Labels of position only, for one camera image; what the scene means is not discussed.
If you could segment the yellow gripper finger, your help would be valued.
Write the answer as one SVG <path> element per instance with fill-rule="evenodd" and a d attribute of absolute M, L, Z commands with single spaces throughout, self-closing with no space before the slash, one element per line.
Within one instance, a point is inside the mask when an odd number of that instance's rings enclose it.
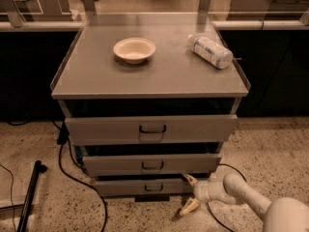
<path fill-rule="evenodd" d="M 180 215 L 183 217 L 188 215 L 190 212 L 197 209 L 200 205 L 200 201 L 197 198 L 189 198 L 182 209 L 180 210 Z"/>
<path fill-rule="evenodd" d="M 194 187 L 197 183 L 198 183 L 198 180 L 195 179 L 193 176 L 187 174 L 187 173 L 183 173 L 183 176 L 185 177 L 185 179 L 190 183 L 190 185 L 192 187 Z"/>

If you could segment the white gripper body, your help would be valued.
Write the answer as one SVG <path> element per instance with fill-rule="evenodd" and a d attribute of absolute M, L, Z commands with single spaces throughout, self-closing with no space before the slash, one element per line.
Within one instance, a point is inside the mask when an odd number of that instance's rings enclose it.
<path fill-rule="evenodd" d="M 202 203 L 211 201 L 209 187 L 209 181 L 197 181 L 193 188 L 193 194 L 195 198 Z"/>

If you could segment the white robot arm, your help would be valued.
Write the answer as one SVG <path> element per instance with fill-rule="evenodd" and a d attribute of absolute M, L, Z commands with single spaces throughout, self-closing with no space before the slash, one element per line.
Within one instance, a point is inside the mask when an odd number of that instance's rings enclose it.
<path fill-rule="evenodd" d="M 309 207 L 297 199 L 280 197 L 271 201 L 234 173 L 227 174 L 222 181 L 199 181 L 189 174 L 183 176 L 193 187 L 194 197 L 186 201 L 181 216 L 210 201 L 246 204 L 263 222 L 263 232 L 309 232 Z"/>

